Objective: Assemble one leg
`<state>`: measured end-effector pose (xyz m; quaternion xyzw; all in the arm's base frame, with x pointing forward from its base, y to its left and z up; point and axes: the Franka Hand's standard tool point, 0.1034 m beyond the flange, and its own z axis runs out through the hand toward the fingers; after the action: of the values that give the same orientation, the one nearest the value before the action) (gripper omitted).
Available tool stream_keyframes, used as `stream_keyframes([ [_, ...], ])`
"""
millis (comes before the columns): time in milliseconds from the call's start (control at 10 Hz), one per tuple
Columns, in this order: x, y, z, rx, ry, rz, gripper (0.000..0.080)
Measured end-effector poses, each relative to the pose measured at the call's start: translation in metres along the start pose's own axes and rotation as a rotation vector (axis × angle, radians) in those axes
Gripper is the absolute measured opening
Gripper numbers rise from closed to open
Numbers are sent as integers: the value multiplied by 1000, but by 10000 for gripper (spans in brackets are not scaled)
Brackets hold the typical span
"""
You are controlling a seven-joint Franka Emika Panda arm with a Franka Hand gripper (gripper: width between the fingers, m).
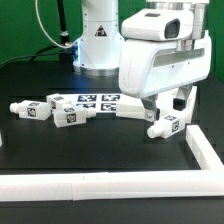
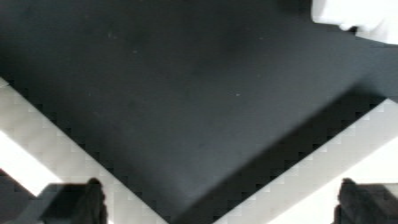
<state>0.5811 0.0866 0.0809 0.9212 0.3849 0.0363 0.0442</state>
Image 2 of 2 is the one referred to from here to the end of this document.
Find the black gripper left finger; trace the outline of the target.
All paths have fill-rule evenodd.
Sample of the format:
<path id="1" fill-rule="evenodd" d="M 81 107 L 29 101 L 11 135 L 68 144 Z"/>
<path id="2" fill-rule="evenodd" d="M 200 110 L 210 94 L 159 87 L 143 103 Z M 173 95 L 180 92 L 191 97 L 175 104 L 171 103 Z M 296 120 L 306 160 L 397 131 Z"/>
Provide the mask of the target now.
<path id="1" fill-rule="evenodd" d="M 59 186 L 59 194 L 42 215 L 45 224 L 107 224 L 104 185 L 97 178 Z"/>

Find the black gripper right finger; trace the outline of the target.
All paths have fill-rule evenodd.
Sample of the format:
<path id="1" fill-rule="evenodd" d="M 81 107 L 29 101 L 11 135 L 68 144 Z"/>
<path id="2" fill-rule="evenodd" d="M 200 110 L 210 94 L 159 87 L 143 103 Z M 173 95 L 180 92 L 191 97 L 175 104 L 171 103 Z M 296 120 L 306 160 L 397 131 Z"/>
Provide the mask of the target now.
<path id="1" fill-rule="evenodd" d="M 345 178 L 333 224 L 398 224 L 398 183 L 356 183 Z"/>

